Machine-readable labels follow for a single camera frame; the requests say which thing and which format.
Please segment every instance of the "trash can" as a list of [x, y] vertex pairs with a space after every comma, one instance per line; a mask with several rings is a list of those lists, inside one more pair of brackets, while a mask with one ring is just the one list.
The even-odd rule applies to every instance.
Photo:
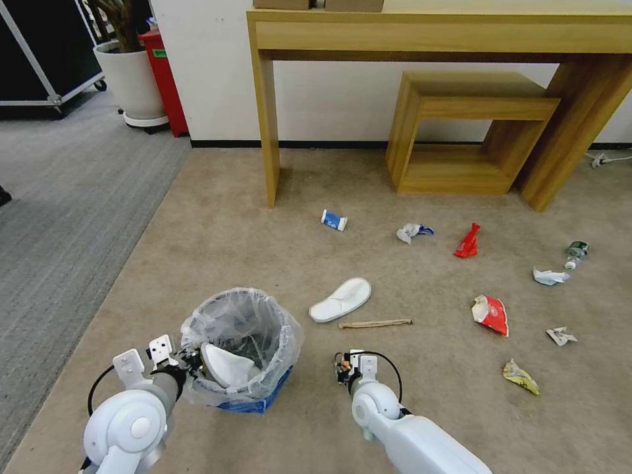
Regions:
[[165, 45], [160, 36], [160, 31], [150, 30], [138, 37], [145, 44], [145, 50], [149, 56], [149, 63], [151, 64], [153, 75], [156, 77], [156, 84], [158, 85], [160, 96], [163, 99], [163, 105], [167, 117], [169, 118], [169, 126], [173, 132], [173, 136], [179, 137], [182, 134], [188, 133], [189, 129], [186, 125], [186, 119], [184, 118], [180, 96], [176, 89], [176, 83], [173, 80], [173, 74], [171, 73], [171, 67], [169, 66], [167, 52], [165, 51]]
[[203, 373], [185, 384], [184, 396], [190, 402], [242, 413], [263, 413], [272, 406], [303, 344], [303, 331], [292, 315], [255, 288], [233, 288], [211, 296], [180, 330], [185, 351], [210, 342], [251, 359], [261, 370], [243, 386], [223, 388]]

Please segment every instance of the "wooden table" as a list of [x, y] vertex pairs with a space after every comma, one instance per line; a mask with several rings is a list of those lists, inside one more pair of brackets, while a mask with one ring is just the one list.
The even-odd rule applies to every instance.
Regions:
[[280, 172], [273, 61], [559, 63], [547, 93], [562, 101], [517, 181], [537, 211], [632, 88], [625, 0], [385, 0], [382, 13], [250, 10], [247, 18], [269, 207]]

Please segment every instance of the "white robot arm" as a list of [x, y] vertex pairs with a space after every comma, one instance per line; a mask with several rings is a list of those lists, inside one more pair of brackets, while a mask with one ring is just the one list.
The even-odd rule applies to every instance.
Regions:
[[91, 414], [84, 431], [87, 458], [83, 474], [141, 474], [163, 453], [172, 429], [171, 411], [182, 393], [187, 370], [171, 357], [167, 335], [151, 341], [147, 353], [153, 362], [148, 379], [136, 349], [112, 360], [126, 390], [108, 398]]
[[352, 350], [336, 361], [338, 381], [349, 386], [352, 414], [364, 437], [377, 438], [401, 474], [492, 474], [431, 420], [414, 416], [400, 405], [395, 393], [375, 378], [374, 354]]

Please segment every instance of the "cardboard box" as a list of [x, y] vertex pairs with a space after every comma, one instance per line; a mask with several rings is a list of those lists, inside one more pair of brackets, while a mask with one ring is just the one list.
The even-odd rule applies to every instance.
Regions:
[[309, 10], [315, 3], [315, 0], [252, 0], [255, 8], [278, 10]]
[[327, 11], [375, 11], [381, 12], [384, 0], [326, 0]]

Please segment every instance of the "red snack bag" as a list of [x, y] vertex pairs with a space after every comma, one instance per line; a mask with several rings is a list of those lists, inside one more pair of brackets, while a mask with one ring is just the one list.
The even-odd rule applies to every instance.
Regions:
[[458, 246], [454, 255], [460, 258], [468, 258], [472, 255], [476, 255], [476, 233], [479, 231], [481, 226], [477, 223], [472, 223], [472, 230], [468, 232], [465, 236], [461, 244]]
[[502, 301], [485, 295], [477, 296], [474, 301], [474, 306], [472, 306], [474, 321], [509, 337], [507, 313]]

